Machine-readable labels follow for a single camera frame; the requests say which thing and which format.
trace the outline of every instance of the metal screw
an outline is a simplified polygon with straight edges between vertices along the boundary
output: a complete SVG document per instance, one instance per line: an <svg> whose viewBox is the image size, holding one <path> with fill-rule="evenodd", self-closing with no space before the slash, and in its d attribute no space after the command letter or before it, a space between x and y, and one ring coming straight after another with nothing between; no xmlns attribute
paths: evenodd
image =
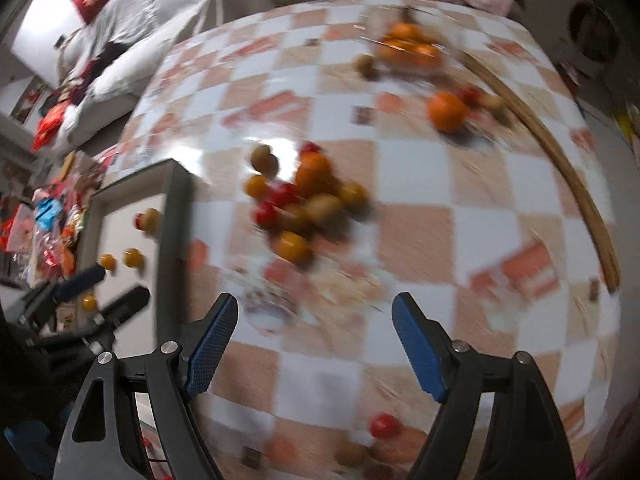
<svg viewBox="0 0 640 480"><path fill-rule="evenodd" d="M451 347L456 352L463 354L464 352L467 352L469 350L469 343L467 343L466 341L462 341L462 339L454 339L451 342Z"/></svg>
<svg viewBox="0 0 640 480"><path fill-rule="evenodd" d="M113 358L113 354L111 352L102 352L100 355L98 355L98 362L101 365L105 365L109 361L111 361L112 358Z"/></svg>
<svg viewBox="0 0 640 480"><path fill-rule="evenodd" d="M516 359L521 365L528 365L533 361L533 357L523 351L516 352Z"/></svg>
<svg viewBox="0 0 640 480"><path fill-rule="evenodd" d="M160 351L163 354L172 354L178 349L178 343L175 341L165 341L160 346Z"/></svg>

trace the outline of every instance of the framed picture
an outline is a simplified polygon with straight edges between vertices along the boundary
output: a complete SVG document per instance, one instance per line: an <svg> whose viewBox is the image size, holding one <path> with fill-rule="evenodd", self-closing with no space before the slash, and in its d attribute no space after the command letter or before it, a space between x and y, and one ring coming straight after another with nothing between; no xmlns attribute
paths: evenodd
<svg viewBox="0 0 640 480"><path fill-rule="evenodd" d="M39 77L34 76L15 104L11 117L20 124L24 124L42 94L47 91L49 91L47 84Z"/></svg>

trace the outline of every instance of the red tomato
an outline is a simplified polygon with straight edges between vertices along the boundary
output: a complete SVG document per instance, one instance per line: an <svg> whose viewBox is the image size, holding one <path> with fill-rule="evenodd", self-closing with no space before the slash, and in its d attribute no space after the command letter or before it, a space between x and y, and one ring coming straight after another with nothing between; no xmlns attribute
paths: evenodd
<svg viewBox="0 0 640 480"><path fill-rule="evenodd" d="M303 153L320 153L322 148L318 146L315 142L305 142L302 146L300 146L300 155Z"/></svg>
<svg viewBox="0 0 640 480"><path fill-rule="evenodd" d="M458 92L462 102L471 107L478 106L482 94L484 94L484 90L472 84L463 85Z"/></svg>
<svg viewBox="0 0 640 480"><path fill-rule="evenodd" d="M255 223L263 229L270 229L278 223L278 211L273 204L262 202L254 213Z"/></svg>
<svg viewBox="0 0 640 480"><path fill-rule="evenodd" d="M280 209L284 209L289 204L298 203L300 197L294 184L290 182L279 182L271 187L267 201Z"/></svg>
<svg viewBox="0 0 640 480"><path fill-rule="evenodd" d="M138 213L133 217L133 227L138 231L142 231L142 213Z"/></svg>
<svg viewBox="0 0 640 480"><path fill-rule="evenodd" d="M391 438L402 430L402 424L393 415L380 413L371 420L369 433L373 438Z"/></svg>

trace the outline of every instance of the checkered tablecloth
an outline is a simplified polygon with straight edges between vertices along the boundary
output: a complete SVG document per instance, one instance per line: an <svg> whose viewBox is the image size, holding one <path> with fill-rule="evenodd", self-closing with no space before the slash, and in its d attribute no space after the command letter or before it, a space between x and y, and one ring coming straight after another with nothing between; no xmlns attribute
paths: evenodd
<svg viewBox="0 0 640 480"><path fill-rule="evenodd" d="M132 114L106 180L168 157L197 177L190 315L201 317L222 291L241 309L198 400L200 427L228 478L329 478L340 469L335 449L345 439L369 445L368 421L379 412L428 431L437 405L418 387L390 320L402 291L452 338L491 354L534 355L576 460L602 415L618 298L603 284L592 295L596 252L552 163L517 126L496 126L486 146L452 144L425 117L433 89L416 92L388 75L365 81L350 65L369 51L354 27L361 16L406 3L460 24L464 49L536 111L613 226L580 111L510 20L421 0L332 0L247 16L177 45ZM317 242L318 264L306 274L279 266L242 193L252 144L272 146L286 180L305 139L376 203L349 243ZM256 292L265 290L284 310L260 309ZM483 398L469 463L490 405ZM270 454L274 439L293 444L293 458ZM253 450L271 461L251 469ZM463 476L472 474L465 466Z"/></svg>

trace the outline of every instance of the red bag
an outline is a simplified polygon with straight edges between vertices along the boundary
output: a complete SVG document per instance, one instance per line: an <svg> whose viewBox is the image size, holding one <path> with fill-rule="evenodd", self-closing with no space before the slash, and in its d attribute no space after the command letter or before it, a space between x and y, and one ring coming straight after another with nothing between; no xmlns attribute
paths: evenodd
<svg viewBox="0 0 640 480"><path fill-rule="evenodd" d="M42 146L50 144L55 140L58 130L60 126L62 126L62 119L65 118L65 110L68 106L69 100L58 103L40 120L36 137L33 139L33 144L31 145L32 152L39 150Z"/></svg>
<svg viewBox="0 0 640 480"><path fill-rule="evenodd" d="M9 218L6 222L0 224L0 249L6 250L6 244L9 241L9 232L14 225L15 215Z"/></svg>

